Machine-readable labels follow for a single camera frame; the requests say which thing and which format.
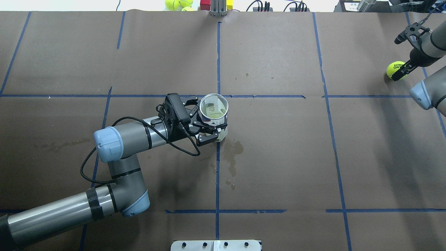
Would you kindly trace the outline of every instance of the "blue joint cap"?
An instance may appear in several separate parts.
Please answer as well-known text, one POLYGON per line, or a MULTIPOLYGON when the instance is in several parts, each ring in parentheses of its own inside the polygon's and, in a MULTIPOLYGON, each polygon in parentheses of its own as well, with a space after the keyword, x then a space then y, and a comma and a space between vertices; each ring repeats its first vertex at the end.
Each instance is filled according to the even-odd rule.
POLYGON ((413 100, 415 100, 415 102, 424 110, 432 108, 432 101, 427 93, 424 80, 417 83, 412 89, 410 89, 410 95, 412 96, 413 100))
POLYGON ((121 213, 124 217, 131 217, 133 215, 144 212, 145 210, 147 210, 147 208, 149 208, 149 206, 149 194, 146 190, 145 193, 137 201, 131 204, 128 208, 122 210, 121 213))
POLYGON ((124 144, 121 135, 114 127, 109 126, 96 131, 93 137, 103 162, 117 161, 122 157, 124 144))

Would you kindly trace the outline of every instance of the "green tennis ball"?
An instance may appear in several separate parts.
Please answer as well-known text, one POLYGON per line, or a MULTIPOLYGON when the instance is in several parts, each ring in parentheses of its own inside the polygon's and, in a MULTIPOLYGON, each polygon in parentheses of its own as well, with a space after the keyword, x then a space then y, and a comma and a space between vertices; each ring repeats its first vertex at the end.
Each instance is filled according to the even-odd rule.
POLYGON ((190 7, 192 6, 192 3, 194 2, 193 0, 179 0, 180 1, 180 5, 181 7, 190 7))
POLYGON ((176 10, 180 5, 178 0, 165 0, 166 8, 168 10, 176 10))
POLYGON ((392 75, 400 69, 401 66, 403 66, 405 63, 403 61, 395 61, 391 64, 389 64, 389 66, 387 67, 387 77, 392 78, 392 75))
POLYGON ((184 7, 181 11, 195 11, 192 7, 184 7))

